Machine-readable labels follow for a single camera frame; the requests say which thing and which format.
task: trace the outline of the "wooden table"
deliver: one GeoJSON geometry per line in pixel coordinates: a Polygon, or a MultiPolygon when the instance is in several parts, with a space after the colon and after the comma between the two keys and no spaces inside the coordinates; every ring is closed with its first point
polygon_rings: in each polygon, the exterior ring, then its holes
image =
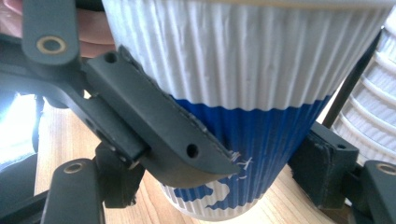
{"type": "MultiPolygon", "coordinates": [[[[35,193],[50,187],[53,171],[66,161],[91,159],[99,140],[70,110],[46,106],[40,124],[35,193]]],[[[106,209],[106,223],[210,223],[181,214],[146,173],[136,194],[137,205],[106,209]]],[[[259,202],[244,215],[218,223],[334,223],[307,199],[286,166],[259,202]]]]}

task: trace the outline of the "white paper cup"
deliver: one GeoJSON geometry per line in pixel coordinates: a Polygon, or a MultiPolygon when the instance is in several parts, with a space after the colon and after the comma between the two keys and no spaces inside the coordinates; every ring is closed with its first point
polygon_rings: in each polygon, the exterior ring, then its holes
{"type": "Polygon", "coordinates": [[[375,38],[394,1],[106,0],[117,45],[200,119],[242,172],[163,190],[204,220],[246,212],[375,38]]]}
{"type": "Polygon", "coordinates": [[[396,150],[396,127],[371,114],[353,96],[349,96],[342,113],[365,136],[383,147],[396,150]]]}
{"type": "Polygon", "coordinates": [[[396,127],[396,98],[381,97],[384,92],[369,89],[372,86],[367,79],[360,80],[351,95],[371,114],[396,127]]]}
{"type": "Polygon", "coordinates": [[[396,7],[390,12],[385,22],[384,34],[381,36],[378,51],[383,52],[389,60],[396,63],[396,7]]]}
{"type": "Polygon", "coordinates": [[[332,126],[332,131],[359,149],[358,164],[363,165],[368,160],[387,161],[396,164],[396,153],[394,151],[379,145],[361,133],[344,115],[340,114],[338,116],[332,126]]]}
{"type": "Polygon", "coordinates": [[[396,34],[392,34],[389,30],[384,29],[376,49],[390,61],[396,63],[396,34]]]}
{"type": "Polygon", "coordinates": [[[396,63],[390,61],[386,54],[379,52],[373,60],[363,72],[362,78],[367,78],[378,89],[396,98],[396,63]]]}

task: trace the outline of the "black plastic bracket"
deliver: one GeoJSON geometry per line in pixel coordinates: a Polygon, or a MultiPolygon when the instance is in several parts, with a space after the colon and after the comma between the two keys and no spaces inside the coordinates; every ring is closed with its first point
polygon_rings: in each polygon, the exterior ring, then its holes
{"type": "Polygon", "coordinates": [[[396,223],[396,166],[367,161],[361,172],[361,184],[375,223],[396,223]]]}
{"type": "Polygon", "coordinates": [[[293,178],[320,209],[342,208],[343,176],[355,169],[359,151],[324,126],[315,123],[289,161],[293,178]]]}
{"type": "Polygon", "coordinates": [[[22,25],[30,68],[48,79],[75,78],[80,68],[75,1],[23,0],[22,25]]]}
{"type": "Polygon", "coordinates": [[[79,159],[58,167],[52,177],[42,224],[105,223],[96,165],[79,159]]]}
{"type": "Polygon", "coordinates": [[[114,153],[114,147],[105,143],[96,148],[95,155],[99,186],[106,208],[135,205],[135,195],[146,169],[141,164],[137,164],[133,169],[125,166],[114,153]]]}
{"type": "Polygon", "coordinates": [[[192,114],[116,52],[88,61],[88,83],[150,146],[140,162],[165,185],[190,188],[238,172],[192,114]]]}

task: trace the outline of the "hole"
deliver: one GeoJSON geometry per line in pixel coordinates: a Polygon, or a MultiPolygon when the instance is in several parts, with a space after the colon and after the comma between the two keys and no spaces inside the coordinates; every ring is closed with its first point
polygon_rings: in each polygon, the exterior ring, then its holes
{"type": "Polygon", "coordinates": [[[37,41],[36,47],[44,54],[60,54],[66,51],[66,43],[53,35],[41,37],[37,41]]]}
{"type": "Polygon", "coordinates": [[[338,147],[338,148],[341,148],[341,149],[345,149],[345,148],[347,148],[346,146],[344,146],[344,145],[341,145],[341,144],[338,144],[338,145],[337,145],[337,147],[338,147]]]}
{"type": "Polygon", "coordinates": [[[67,174],[74,174],[77,173],[78,171],[82,170],[82,163],[77,162],[77,163],[73,163],[69,166],[67,166],[66,168],[64,168],[64,172],[67,174]]]}
{"type": "Polygon", "coordinates": [[[198,147],[196,145],[190,144],[187,146],[187,155],[190,158],[192,158],[192,159],[197,158],[198,154],[199,154],[199,151],[198,151],[198,147]]]}
{"type": "Polygon", "coordinates": [[[108,53],[105,55],[105,61],[107,63],[115,63],[117,61],[117,55],[115,53],[108,53]]]}
{"type": "Polygon", "coordinates": [[[388,175],[396,175],[396,168],[394,166],[385,164],[385,163],[379,163],[376,168],[385,174],[388,175]]]}
{"type": "Polygon", "coordinates": [[[44,41],[43,45],[44,45],[44,48],[49,51],[56,51],[61,48],[61,44],[58,41],[53,40],[53,39],[44,41]]]}

